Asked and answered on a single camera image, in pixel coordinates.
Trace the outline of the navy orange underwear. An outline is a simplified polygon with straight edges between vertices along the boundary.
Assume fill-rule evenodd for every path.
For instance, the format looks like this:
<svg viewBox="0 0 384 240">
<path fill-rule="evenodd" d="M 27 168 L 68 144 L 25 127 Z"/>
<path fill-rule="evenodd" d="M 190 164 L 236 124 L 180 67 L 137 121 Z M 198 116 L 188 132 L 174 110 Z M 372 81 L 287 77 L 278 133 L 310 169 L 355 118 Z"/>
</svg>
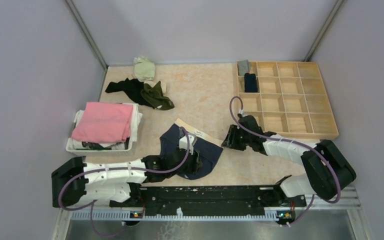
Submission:
<svg viewBox="0 0 384 240">
<path fill-rule="evenodd" d="M 259 91 L 257 76 L 254 73 L 244 74 L 244 92 L 257 93 Z"/>
</svg>

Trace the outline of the navy underwear cream waistband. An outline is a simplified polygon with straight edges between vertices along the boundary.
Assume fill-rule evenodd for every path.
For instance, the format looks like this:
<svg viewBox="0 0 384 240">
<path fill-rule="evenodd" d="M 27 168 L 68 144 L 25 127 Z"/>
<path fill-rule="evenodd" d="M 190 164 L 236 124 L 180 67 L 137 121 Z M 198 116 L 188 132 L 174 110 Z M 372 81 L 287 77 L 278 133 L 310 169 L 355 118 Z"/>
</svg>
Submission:
<svg viewBox="0 0 384 240">
<path fill-rule="evenodd" d="M 185 123 L 181 119 L 177 119 L 175 123 L 163 133 L 160 140 L 160 154 L 161 155 L 171 155 L 176 152 L 179 139 L 183 136 L 183 133 L 180 131 L 180 127 L 185 128 L 188 132 L 188 135 L 195 135 L 196 141 L 193 145 L 194 153 L 193 155 L 198 158 L 197 168 L 192 170 L 185 170 L 187 163 L 185 163 L 176 173 L 181 178 L 187 180 L 198 180 L 209 175 L 221 157 L 223 148 L 221 147 L 221 140 L 216 139 L 207 133 Z"/>
</svg>

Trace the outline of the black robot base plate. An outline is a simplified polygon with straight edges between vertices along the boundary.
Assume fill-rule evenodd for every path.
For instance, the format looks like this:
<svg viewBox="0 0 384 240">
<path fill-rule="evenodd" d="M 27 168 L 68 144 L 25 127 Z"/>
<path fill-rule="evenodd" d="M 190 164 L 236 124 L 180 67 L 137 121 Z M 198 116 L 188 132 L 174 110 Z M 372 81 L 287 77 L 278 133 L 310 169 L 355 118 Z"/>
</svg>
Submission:
<svg viewBox="0 0 384 240">
<path fill-rule="evenodd" d="M 124 201 L 111 208 L 141 208 L 146 216 L 173 216 L 181 209 L 187 217 L 262 216 L 270 207 L 306 207 L 303 195 L 287 197 L 278 185 L 148 186 L 134 187 Z"/>
</svg>

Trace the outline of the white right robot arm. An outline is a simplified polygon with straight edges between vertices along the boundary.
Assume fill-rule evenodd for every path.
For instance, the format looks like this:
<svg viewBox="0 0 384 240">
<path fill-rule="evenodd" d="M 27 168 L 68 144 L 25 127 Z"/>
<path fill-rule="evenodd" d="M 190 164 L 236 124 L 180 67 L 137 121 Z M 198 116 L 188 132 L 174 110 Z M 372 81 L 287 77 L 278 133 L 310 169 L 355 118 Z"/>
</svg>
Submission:
<svg viewBox="0 0 384 240">
<path fill-rule="evenodd" d="M 302 175 L 284 177 L 273 192 L 279 206 L 287 206 L 294 197 L 311 194 L 329 202 L 351 184 L 357 174 L 331 140 L 303 143 L 282 137 L 276 132 L 264 132 L 252 115 L 242 116 L 229 127 L 222 146 L 244 151 L 250 147 L 265 156 L 281 157 L 304 167 Z"/>
</svg>

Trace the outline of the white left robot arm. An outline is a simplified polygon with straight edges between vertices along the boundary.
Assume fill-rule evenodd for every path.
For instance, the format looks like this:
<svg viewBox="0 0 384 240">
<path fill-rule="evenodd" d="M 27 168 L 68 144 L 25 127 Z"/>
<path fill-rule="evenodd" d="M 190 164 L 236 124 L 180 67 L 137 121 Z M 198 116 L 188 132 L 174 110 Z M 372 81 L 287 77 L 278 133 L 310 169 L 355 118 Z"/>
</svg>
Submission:
<svg viewBox="0 0 384 240">
<path fill-rule="evenodd" d="M 198 152 L 180 148 L 119 163 L 91 163 L 73 157 L 51 174 L 52 206 L 69 211 L 110 202 L 134 207 L 140 202 L 142 184 L 194 175 L 203 166 Z"/>
</svg>

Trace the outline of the grey underwear white waistband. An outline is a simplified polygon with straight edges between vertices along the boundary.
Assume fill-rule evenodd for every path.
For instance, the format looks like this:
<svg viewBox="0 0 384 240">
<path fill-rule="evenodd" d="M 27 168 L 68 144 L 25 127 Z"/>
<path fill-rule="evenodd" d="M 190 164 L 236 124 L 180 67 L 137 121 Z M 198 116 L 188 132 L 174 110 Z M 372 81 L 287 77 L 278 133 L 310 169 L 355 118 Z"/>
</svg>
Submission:
<svg viewBox="0 0 384 240">
<path fill-rule="evenodd" d="M 249 60 L 240 60 L 237 62 L 237 72 L 239 76 L 244 76 L 245 74 L 249 74 L 251 71 L 251 65 Z"/>
</svg>

